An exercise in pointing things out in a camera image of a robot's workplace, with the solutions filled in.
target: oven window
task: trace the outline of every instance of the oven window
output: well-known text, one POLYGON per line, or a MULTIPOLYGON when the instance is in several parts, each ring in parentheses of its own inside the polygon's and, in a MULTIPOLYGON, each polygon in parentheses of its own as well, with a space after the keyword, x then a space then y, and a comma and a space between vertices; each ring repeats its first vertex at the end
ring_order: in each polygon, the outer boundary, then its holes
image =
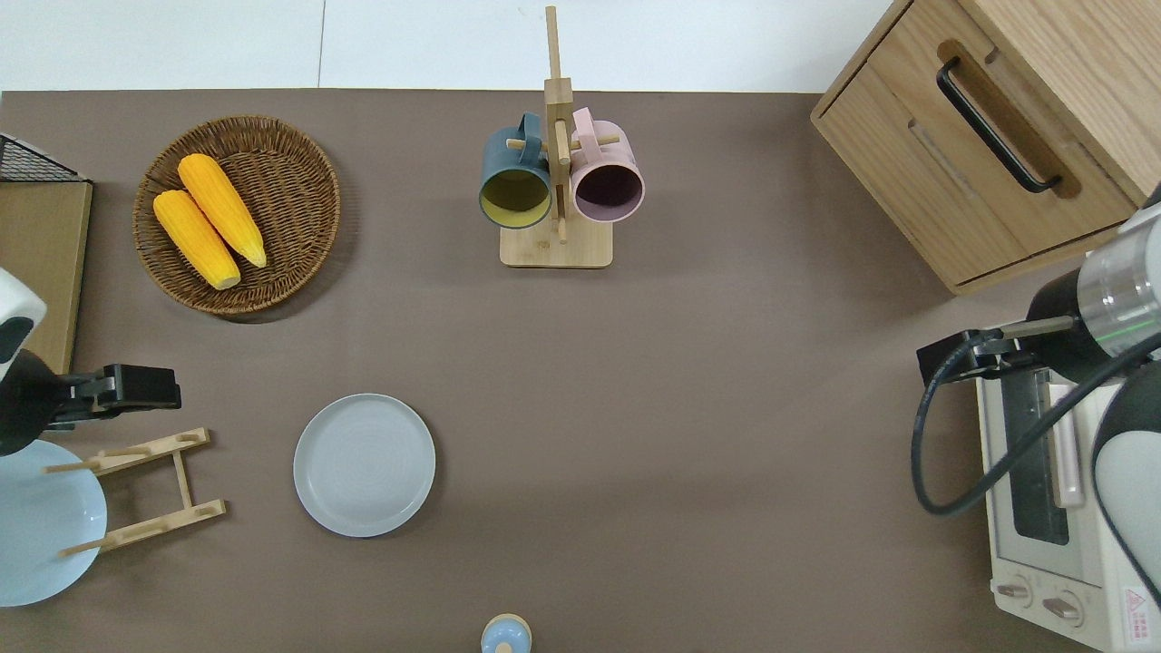
MULTIPOLYGON (((1050 406, 1047 371, 1003 376, 1004 429, 1008 445, 1026 433, 1050 406)), ((1016 532, 1048 544, 1068 544, 1068 515, 1052 500, 1048 438, 1040 438, 1009 473, 1016 532)))

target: black drawer handle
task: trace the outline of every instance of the black drawer handle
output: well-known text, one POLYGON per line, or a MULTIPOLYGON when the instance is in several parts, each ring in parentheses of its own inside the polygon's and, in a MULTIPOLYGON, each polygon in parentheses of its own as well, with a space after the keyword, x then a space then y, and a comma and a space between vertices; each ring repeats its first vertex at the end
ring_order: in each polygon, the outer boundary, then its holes
POLYGON ((1044 193, 1048 188, 1052 188, 1057 184, 1060 184, 1060 175, 1055 175, 1047 181, 1040 181, 1032 177, 1024 164, 1016 158, 1016 155, 1011 151, 1011 148, 1000 138, 988 121, 983 120, 980 112, 972 106, 972 102, 964 95, 964 93, 956 86, 956 82, 951 80, 951 70, 959 64, 959 57, 952 57, 942 69, 939 69, 939 74, 936 76, 936 85, 939 91, 943 92, 951 106, 956 107, 959 115, 964 116, 967 121, 968 127, 975 131, 975 135, 983 141, 983 144, 991 150, 991 153, 1000 159, 1004 168, 1016 179, 1016 181, 1029 193, 1044 193))

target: cutting board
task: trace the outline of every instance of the cutting board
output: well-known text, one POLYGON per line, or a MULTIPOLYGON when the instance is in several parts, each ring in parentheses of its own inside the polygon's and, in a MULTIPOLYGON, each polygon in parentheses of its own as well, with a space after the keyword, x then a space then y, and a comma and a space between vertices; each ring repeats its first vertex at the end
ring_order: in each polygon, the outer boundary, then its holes
POLYGON ((0 182, 0 267, 49 310, 24 347, 57 374, 70 372, 93 185, 0 182))

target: blue mug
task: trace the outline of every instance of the blue mug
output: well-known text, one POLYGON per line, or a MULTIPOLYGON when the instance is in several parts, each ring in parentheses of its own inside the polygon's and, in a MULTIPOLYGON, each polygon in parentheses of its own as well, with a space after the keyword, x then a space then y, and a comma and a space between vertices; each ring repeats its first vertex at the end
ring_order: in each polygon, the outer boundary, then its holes
POLYGON ((540 116, 525 113, 519 127, 506 127, 488 138, 479 184, 479 209, 505 229, 525 229, 548 215, 553 204, 548 155, 541 148, 540 116), (524 141, 524 148, 507 141, 524 141))

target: mug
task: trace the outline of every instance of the mug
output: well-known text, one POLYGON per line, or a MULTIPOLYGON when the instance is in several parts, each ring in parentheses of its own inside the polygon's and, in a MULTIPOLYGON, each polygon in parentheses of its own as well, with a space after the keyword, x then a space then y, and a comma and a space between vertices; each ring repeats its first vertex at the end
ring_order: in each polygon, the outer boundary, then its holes
POLYGON ((607 120, 592 120, 589 108, 572 114, 577 129, 572 139, 572 198, 580 215, 596 222, 618 222, 633 215, 644 199, 646 185, 633 157, 625 130, 607 120), (618 136, 616 143, 600 145, 601 136, 618 136))
POLYGON ((488 138, 479 184, 479 208, 496 224, 524 229, 548 215, 553 203, 548 156, 541 150, 540 116, 525 113, 519 127, 506 127, 488 138), (509 138, 524 148, 507 146, 509 138))

